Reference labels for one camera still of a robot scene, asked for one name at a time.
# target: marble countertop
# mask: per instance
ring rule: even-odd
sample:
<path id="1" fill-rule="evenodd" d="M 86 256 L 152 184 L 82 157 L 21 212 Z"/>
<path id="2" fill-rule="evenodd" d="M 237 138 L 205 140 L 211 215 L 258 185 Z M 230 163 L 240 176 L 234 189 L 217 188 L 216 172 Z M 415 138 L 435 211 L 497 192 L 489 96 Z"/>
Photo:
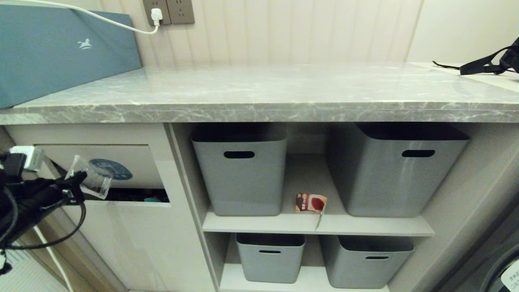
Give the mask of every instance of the marble countertop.
<path id="1" fill-rule="evenodd" d="M 143 68 L 0 110 L 0 125 L 346 121 L 519 123 L 519 78 L 409 63 Z"/>

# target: black strap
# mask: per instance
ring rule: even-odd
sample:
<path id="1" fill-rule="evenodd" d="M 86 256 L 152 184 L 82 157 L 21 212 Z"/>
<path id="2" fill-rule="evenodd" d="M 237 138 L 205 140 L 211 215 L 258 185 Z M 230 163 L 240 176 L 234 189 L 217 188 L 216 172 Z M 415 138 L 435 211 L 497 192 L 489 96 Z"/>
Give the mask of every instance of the black strap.
<path id="1" fill-rule="evenodd" d="M 495 74 L 501 74 L 504 71 L 507 71 L 508 68 L 503 68 L 499 65 L 493 65 L 492 60 L 496 57 L 497 54 L 504 50 L 508 49 L 519 49 L 519 46 L 509 46 L 506 48 L 502 48 L 501 50 L 495 52 L 494 54 L 487 56 L 485 58 L 481 58 L 479 60 L 472 61 L 470 63 L 467 63 L 461 67 L 455 67 L 455 66 L 449 66 L 449 65 L 441 65 L 436 63 L 435 61 L 432 61 L 435 65 L 443 67 L 443 68 L 449 68 L 449 69 L 456 69 L 460 71 L 461 75 L 471 75 L 471 74 L 478 74 L 478 73 L 495 73 Z"/>

